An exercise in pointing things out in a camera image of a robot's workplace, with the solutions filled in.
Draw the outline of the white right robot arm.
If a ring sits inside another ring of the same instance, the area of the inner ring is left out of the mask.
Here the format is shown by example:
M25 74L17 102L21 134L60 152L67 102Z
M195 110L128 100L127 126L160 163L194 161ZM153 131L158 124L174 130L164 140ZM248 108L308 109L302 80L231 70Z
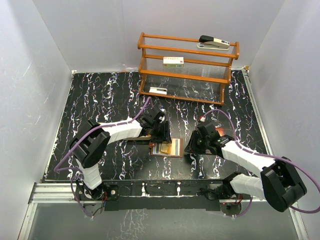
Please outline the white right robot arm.
M230 199L247 194L266 200L275 210L284 212L307 194L305 184L289 159L281 161L260 156L250 148L241 146L234 137L221 135L209 121L197 125L184 151L219 156L253 174L248 176L235 172L223 180L220 194Z

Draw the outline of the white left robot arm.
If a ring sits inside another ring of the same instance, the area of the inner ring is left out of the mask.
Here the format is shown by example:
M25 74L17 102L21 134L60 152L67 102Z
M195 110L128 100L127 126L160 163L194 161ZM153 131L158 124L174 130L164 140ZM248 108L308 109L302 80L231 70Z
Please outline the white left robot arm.
M118 141L172 143L166 111L153 107L139 116L118 122L102 124L88 120L85 123L69 144L69 149L82 172L84 187L81 191L90 199L97 200L103 195L99 161L107 146Z

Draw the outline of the brown leather card holder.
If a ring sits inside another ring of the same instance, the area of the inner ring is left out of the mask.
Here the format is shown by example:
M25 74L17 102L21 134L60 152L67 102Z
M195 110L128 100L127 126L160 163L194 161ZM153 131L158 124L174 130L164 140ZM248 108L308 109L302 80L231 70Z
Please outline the brown leather card holder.
M151 143L150 155L159 157L182 158L183 140L181 138L172 138L172 143Z

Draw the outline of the gold credit card black stripe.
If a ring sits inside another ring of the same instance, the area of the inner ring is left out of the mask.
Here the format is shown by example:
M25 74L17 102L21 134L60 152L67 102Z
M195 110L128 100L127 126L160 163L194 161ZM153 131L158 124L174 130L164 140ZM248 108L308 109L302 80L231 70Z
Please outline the gold credit card black stripe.
M170 154L177 158L181 157L181 139L180 138L174 138L172 140Z

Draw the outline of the beige oval card tray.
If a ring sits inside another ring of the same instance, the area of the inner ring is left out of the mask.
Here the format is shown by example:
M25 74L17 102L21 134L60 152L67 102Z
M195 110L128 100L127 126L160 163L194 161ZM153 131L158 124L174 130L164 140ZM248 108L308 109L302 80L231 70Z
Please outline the beige oval card tray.
M149 134L149 135L142 135L139 137L130 137L127 140L128 141L150 141L151 139L152 139L152 136Z

